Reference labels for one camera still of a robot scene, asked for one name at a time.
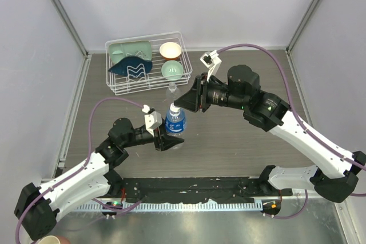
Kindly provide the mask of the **white bottle cap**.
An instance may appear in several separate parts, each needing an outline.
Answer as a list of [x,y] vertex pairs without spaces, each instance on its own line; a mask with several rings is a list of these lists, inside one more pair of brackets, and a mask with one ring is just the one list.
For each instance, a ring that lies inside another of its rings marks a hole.
[[170,105],[170,111],[172,112],[179,112],[180,107],[175,106],[173,103]]

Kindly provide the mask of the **blue label water bottle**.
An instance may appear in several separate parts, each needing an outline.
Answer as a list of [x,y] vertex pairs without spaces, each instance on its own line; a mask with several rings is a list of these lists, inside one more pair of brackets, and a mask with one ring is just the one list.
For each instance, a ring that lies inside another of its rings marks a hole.
[[165,130],[170,136],[184,137],[186,130],[186,114],[182,108],[179,112],[169,110],[165,115]]

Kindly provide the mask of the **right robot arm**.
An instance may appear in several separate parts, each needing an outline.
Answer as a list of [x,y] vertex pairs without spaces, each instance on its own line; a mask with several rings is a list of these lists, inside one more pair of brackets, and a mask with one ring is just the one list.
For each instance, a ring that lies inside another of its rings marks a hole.
[[191,112],[206,112],[211,105],[242,110],[251,125],[288,142],[309,158],[310,167],[283,168],[268,165],[260,174],[258,188],[264,195],[282,189],[304,189],[340,203],[355,190],[358,165],[365,154],[342,149],[317,133],[304,121],[297,121],[288,103],[261,90],[260,77],[246,65],[228,70],[227,83],[206,73],[197,76],[192,88],[174,101],[175,106]]

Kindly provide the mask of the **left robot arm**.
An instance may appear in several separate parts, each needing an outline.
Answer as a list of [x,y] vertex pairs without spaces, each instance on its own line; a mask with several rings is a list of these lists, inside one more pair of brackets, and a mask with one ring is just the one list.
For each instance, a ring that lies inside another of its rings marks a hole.
[[156,150],[165,151],[183,142],[166,132],[162,120],[151,130],[145,125],[135,128],[127,118],[117,119],[108,137],[83,162],[38,187],[33,183],[23,187],[14,210],[16,243],[21,228],[36,241],[78,206],[105,195],[117,197],[122,179],[114,168],[128,157],[128,147],[152,143]]

